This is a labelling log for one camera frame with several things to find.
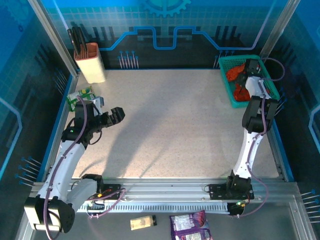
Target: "red object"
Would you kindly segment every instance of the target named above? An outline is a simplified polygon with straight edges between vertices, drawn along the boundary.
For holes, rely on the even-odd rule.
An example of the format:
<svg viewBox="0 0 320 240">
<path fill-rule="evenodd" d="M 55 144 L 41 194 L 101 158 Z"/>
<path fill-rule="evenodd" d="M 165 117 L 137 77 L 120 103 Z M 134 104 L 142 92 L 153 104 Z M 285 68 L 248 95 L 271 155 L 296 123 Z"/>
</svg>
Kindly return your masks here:
<svg viewBox="0 0 320 240">
<path fill-rule="evenodd" d="M 235 66 L 226 72 L 226 79 L 228 82 L 235 81 L 240 73 L 245 70 L 245 63 L 240 66 Z"/>
<path fill-rule="evenodd" d="M 241 88 L 241 86 L 236 83 L 235 90 L 233 92 L 233 97 L 237 102 L 247 102 L 250 101 L 250 94 L 246 88 Z"/>
</svg>

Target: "green snack bag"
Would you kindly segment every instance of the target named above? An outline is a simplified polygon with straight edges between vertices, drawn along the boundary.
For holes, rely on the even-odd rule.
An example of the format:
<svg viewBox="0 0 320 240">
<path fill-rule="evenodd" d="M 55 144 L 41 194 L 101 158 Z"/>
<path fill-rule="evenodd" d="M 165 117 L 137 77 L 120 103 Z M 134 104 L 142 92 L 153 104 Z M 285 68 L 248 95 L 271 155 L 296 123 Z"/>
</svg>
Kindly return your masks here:
<svg viewBox="0 0 320 240">
<path fill-rule="evenodd" d="M 69 104 L 69 109 L 74 112 L 76 109 L 77 96 L 80 96 L 83 100 L 93 100 L 96 96 L 91 86 L 88 86 L 80 91 L 69 94 L 66 97 L 66 101 Z"/>
</svg>

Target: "plastic basket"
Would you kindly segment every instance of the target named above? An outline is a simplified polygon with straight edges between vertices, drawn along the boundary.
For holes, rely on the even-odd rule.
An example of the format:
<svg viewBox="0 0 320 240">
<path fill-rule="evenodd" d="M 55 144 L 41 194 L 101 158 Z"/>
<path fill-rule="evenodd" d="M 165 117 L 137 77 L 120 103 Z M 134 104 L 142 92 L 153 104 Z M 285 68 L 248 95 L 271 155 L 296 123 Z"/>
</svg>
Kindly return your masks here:
<svg viewBox="0 0 320 240">
<path fill-rule="evenodd" d="M 262 76 L 265 78 L 270 78 L 269 73 L 267 72 L 267 69 L 264 65 L 264 63 L 260 60 L 260 57 L 258 55 L 238 55 L 238 56 L 223 56 L 219 58 L 219 65 L 221 69 L 221 76 L 226 88 L 226 92 L 229 95 L 229 99 L 231 101 L 231 105 L 233 108 L 244 108 L 248 105 L 248 101 L 236 101 L 234 98 L 234 91 L 236 89 L 236 84 L 234 81 L 228 82 L 226 73 L 237 66 L 240 66 L 241 64 L 244 64 L 247 59 L 258 59 L 259 64 L 261 67 L 261 73 Z M 269 90 L 269 95 L 271 98 L 279 100 L 280 96 L 276 89 L 276 86 L 272 81 L 265 80 L 264 86 L 267 90 Z"/>
</svg>

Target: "speckled tabletop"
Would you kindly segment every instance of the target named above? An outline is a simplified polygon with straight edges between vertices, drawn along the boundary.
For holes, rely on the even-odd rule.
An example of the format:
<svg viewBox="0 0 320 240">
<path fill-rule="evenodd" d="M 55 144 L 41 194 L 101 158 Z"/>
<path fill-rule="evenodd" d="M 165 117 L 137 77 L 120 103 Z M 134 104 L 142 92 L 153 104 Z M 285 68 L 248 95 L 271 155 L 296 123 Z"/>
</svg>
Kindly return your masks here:
<svg viewBox="0 0 320 240">
<path fill-rule="evenodd" d="M 76 89 L 87 86 L 81 75 Z M 237 162 L 245 108 L 231 107 L 219 70 L 110 70 L 92 87 L 104 98 L 103 112 L 122 107 L 125 118 L 88 146 L 74 177 L 219 178 Z M 73 117 L 69 113 L 67 123 Z M 253 172 L 278 176 L 266 137 Z"/>
</svg>

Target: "purple package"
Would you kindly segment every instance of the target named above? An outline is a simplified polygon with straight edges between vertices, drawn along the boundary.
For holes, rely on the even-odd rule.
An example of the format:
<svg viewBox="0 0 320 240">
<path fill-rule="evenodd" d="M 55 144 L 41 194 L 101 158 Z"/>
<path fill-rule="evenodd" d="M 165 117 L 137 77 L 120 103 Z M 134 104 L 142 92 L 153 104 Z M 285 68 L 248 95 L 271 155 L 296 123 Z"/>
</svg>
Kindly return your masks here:
<svg viewBox="0 0 320 240">
<path fill-rule="evenodd" d="M 172 240 L 213 240 L 205 211 L 170 216 Z"/>
</svg>

